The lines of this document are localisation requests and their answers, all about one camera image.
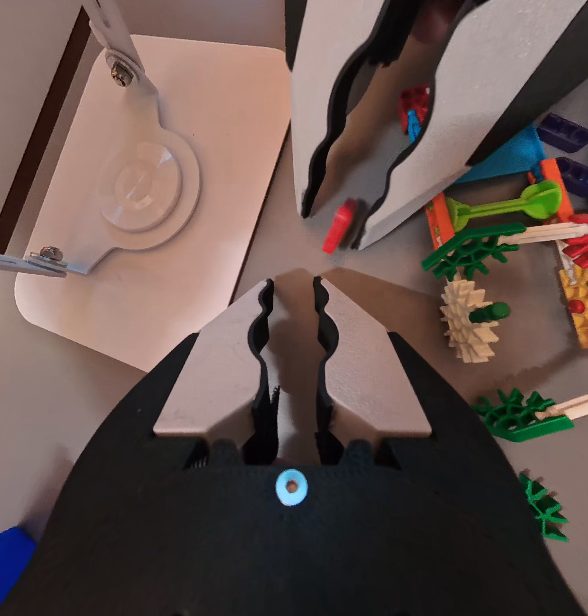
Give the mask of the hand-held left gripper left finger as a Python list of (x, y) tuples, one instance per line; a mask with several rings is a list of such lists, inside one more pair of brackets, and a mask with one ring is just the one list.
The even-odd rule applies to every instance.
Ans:
[(159, 437), (233, 441), (247, 464), (277, 456), (277, 407), (261, 350), (269, 340), (274, 281), (255, 285), (197, 335), (154, 424)]

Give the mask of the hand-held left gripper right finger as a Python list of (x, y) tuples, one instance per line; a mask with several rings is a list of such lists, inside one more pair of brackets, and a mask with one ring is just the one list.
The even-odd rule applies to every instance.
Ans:
[(338, 464), (354, 441), (375, 453), (386, 439), (429, 437), (431, 425), (389, 331), (327, 279), (314, 277), (313, 290), (325, 352), (316, 390), (321, 464)]

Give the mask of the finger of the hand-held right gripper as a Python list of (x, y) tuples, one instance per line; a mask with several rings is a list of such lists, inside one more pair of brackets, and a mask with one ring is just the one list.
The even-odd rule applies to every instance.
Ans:
[(462, 17), (437, 66), (431, 108), (353, 248), (388, 235), (455, 180), (587, 1), (486, 1)]
[(416, 1), (291, 1), (290, 97), (295, 197), (310, 216), (329, 150), (365, 65), (390, 65), (410, 35)]

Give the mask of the multicolour toy construction model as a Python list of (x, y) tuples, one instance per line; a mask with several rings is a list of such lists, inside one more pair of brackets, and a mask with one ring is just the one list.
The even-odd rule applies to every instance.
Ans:
[[(472, 205), (442, 192), (424, 207), (434, 250), (421, 267), (442, 281), (443, 292), (432, 314), (437, 326), (424, 317), (415, 331), (428, 338), (441, 327), (443, 344), (464, 365), (489, 362), (496, 355), (492, 344), (499, 342), (494, 328), (501, 320), (473, 324), (468, 319), (475, 308), (498, 303), (476, 286), (475, 276), (489, 274), (489, 259), (505, 264), (507, 253), (542, 243), (557, 249), (559, 299), (564, 299), (575, 344), (588, 349), (588, 198), (567, 191), (558, 157), (545, 153), (539, 124), (527, 125), (457, 181), (465, 185), (527, 173), (528, 185), (519, 197)], [(541, 322), (544, 312), (541, 304), (527, 311), (510, 308), (525, 333)]]

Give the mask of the small green rod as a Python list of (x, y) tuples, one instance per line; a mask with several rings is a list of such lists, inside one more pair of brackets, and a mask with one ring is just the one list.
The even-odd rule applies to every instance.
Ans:
[(510, 306), (506, 303), (490, 303), (472, 310), (468, 314), (468, 319), (473, 324), (491, 323), (509, 317), (511, 312)]

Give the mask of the red corner connector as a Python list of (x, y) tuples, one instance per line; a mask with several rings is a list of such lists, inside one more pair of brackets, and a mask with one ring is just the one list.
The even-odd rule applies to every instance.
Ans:
[(356, 220), (358, 208), (358, 200), (348, 198), (336, 209), (322, 245), (324, 253), (333, 254), (343, 244)]

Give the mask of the blue plastic bin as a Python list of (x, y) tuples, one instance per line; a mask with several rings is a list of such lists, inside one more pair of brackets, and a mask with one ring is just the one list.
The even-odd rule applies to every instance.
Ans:
[(33, 538), (19, 526), (0, 533), (0, 604), (18, 581), (35, 549)]

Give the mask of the purple clip connector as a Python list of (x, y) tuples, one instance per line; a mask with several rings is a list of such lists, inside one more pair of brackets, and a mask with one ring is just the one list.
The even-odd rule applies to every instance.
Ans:
[(588, 128), (556, 113), (545, 116), (537, 132), (542, 142), (565, 153), (577, 153), (588, 145)]

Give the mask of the green fan connector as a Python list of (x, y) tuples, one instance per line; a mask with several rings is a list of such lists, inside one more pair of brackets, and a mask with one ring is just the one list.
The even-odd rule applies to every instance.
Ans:
[(562, 531), (568, 524), (562, 505), (540, 482), (525, 473), (519, 473), (518, 478), (540, 535), (548, 540), (568, 543), (569, 539)]

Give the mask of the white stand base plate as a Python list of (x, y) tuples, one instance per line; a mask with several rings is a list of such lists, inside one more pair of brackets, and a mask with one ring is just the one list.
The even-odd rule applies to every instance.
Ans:
[(159, 246), (194, 200), (182, 186), (176, 209), (146, 234), (109, 224), (91, 203), (128, 122), (126, 92), (101, 52), (91, 68), (27, 245), (52, 245), (65, 278), (20, 273), (15, 302), (31, 324), (145, 372), (187, 335), (226, 310), (290, 123), (290, 78), (282, 50), (131, 35), (159, 90), (161, 125), (182, 137), (199, 167), (195, 210)]

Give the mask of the clear acrylic bracket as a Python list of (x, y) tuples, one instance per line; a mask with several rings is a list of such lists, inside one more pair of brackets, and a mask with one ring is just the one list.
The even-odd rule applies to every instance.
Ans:
[(125, 90), (120, 135), (107, 150), (71, 235), (68, 270), (87, 275), (114, 249), (142, 251), (173, 238), (193, 214), (200, 167), (190, 144), (164, 128), (160, 97), (144, 69), (106, 49), (113, 81)]

